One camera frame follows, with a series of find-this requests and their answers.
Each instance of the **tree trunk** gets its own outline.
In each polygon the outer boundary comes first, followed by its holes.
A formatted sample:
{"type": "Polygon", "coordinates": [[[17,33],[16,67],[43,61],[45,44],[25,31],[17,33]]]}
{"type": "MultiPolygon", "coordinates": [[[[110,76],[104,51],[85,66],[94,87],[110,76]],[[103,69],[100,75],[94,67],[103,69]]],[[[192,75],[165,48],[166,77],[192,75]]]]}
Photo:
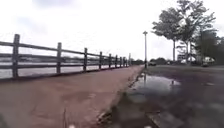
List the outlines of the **tree trunk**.
{"type": "Polygon", "coordinates": [[[191,47],[191,42],[190,42],[190,65],[192,63],[192,47],[191,47]]]}
{"type": "Polygon", "coordinates": [[[188,42],[186,41],[186,64],[188,64],[188,42]]]}
{"type": "Polygon", "coordinates": [[[175,62],[175,49],[176,49],[175,40],[173,40],[173,62],[175,62]]]}

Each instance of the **pole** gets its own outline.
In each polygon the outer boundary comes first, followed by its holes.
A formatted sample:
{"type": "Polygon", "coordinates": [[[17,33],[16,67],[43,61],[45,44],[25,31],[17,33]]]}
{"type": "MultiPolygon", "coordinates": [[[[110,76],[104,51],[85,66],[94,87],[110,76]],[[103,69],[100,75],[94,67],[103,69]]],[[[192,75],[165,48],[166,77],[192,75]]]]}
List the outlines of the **pole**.
{"type": "Polygon", "coordinates": [[[144,31],[143,34],[145,35],[145,69],[147,68],[147,37],[146,35],[148,32],[144,31]]]}

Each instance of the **wet pavement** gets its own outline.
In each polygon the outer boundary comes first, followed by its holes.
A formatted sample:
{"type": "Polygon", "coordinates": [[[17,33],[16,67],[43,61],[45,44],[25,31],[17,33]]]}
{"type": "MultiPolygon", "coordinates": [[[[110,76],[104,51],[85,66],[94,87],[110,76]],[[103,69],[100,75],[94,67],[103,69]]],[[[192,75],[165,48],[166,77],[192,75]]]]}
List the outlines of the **wet pavement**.
{"type": "Polygon", "coordinates": [[[105,128],[222,128],[224,73],[150,67],[101,118],[105,128]]]}

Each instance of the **sky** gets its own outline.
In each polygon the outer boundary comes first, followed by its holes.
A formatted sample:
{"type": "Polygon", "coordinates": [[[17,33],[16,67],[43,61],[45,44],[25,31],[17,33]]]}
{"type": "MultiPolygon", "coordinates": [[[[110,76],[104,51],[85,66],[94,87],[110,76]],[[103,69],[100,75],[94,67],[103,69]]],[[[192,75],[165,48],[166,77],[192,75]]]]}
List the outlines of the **sky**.
{"type": "MultiPolygon", "coordinates": [[[[215,27],[224,35],[223,2],[204,0],[215,12],[215,27]]],[[[21,43],[104,55],[144,59],[144,31],[147,35],[148,59],[172,59],[172,41],[151,33],[152,22],[159,14],[175,6],[175,0],[1,0],[0,40],[12,42],[20,34],[21,43]]],[[[1,47],[0,52],[11,52],[1,47]]],[[[21,49],[22,53],[55,54],[21,49]]]]}

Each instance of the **fence post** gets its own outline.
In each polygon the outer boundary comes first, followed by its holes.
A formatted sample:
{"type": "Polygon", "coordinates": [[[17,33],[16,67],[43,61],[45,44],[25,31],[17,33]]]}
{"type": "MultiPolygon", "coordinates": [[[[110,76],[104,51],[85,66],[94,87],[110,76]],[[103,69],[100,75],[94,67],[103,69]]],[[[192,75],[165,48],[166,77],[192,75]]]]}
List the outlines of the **fence post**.
{"type": "Polygon", "coordinates": [[[18,78],[18,61],[19,61],[19,40],[20,35],[15,34],[13,40],[13,51],[12,51],[12,76],[18,78]]]}
{"type": "Polygon", "coordinates": [[[117,55],[115,57],[115,68],[117,68],[117,55]]]}
{"type": "Polygon", "coordinates": [[[123,67],[125,67],[125,57],[123,57],[123,67]]]}
{"type": "Polygon", "coordinates": [[[109,68],[111,68],[111,54],[109,54],[109,68]]]}
{"type": "Polygon", "coordinates": [[[120,57],[120,67],[122,66],[122,58],[120,57]]]}
{"type": "Polygon", "coordinates": [[[83,62],[83,71],[86,71],[87,66],[87,48],[84,49],[84,62],[83,62]]]}
{"type": "Polygon", "coordinates": [[[58,50],[57,50],[57,74],[61,73],[61,43],[58,43],[58,50]]]}
{"type": "Polygon", "coordinates": [[[100,52],[100,58],[99,58],[99,69],[102,68],[102,52],[100,52]]]}

